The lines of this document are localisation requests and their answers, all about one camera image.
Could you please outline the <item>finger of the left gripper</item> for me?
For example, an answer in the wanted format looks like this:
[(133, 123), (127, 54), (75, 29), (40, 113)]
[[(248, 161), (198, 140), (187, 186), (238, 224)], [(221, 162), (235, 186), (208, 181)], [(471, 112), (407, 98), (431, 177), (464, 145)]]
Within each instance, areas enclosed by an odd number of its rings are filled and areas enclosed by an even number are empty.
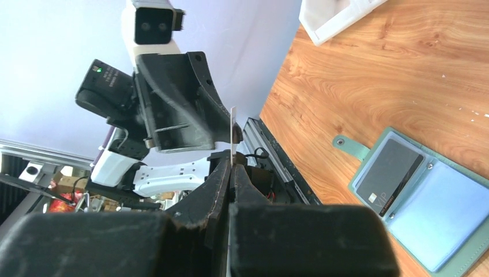
[[(210, 132), (213, 141), (230, 143), (230, 112), (223, 104), (208, 66), (205, 53), (192, 51), (187, 53), (197, 82), (197, 111)], [(234, 126), (235, 144), (243, 141), (242, 128)]]
[(148, 134), (160, 152), (215, 148), (197, 111), (197, 82), (187, 53), (137, 56), (137, 85)]

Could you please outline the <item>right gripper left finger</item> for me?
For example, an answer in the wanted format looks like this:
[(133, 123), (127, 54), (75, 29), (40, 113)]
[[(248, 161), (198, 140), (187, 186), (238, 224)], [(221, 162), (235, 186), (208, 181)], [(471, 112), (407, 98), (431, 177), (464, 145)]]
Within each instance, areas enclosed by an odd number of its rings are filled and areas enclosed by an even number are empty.
[(31, 213), (1, 242), (2, 276), (226, 276), (231, 164), (163, 212)]

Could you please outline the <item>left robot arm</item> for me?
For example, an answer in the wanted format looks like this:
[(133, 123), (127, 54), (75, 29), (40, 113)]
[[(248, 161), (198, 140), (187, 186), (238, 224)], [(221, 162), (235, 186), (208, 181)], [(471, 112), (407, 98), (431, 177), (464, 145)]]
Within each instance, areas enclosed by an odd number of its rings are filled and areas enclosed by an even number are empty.
[(76, 103), (119, 131), (110, 151), (137, 160), (152, 148), (164, 153), (209, 150), (217, 142), (243, 140), (200, 51), (141, 54), (132, 75), (95, 59)]

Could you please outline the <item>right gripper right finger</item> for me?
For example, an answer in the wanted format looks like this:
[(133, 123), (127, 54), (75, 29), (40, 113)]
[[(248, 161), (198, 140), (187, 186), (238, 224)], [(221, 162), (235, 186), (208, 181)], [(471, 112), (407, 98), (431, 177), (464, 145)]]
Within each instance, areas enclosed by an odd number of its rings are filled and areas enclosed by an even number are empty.
[(361, 205), (273, 204), (236, 165), (232, 276), (399, 276), (379, 217)]

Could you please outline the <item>black card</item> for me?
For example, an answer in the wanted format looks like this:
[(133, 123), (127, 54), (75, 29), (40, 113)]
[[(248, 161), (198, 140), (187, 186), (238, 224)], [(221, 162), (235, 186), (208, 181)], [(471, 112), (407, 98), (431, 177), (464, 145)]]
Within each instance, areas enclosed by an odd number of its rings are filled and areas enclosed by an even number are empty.
[(422, 154), (388, 139), (362, 175), (356, 193), (379, 216), (384, 216), (423, 161)]

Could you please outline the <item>green card holder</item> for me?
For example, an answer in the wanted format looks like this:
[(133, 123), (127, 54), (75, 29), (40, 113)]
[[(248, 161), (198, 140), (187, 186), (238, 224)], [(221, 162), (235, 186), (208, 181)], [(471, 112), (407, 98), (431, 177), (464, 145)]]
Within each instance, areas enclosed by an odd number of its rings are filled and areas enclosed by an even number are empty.
[(488, 180), (390, 127), (372, 148), (338, 135), (333, 146), (361, 162), (348, 189), (369, 208), (356, 187), (388, 139), (424, 161), (386, 214), (376, 214), (431, 276), (465, 275), (488, 250)]

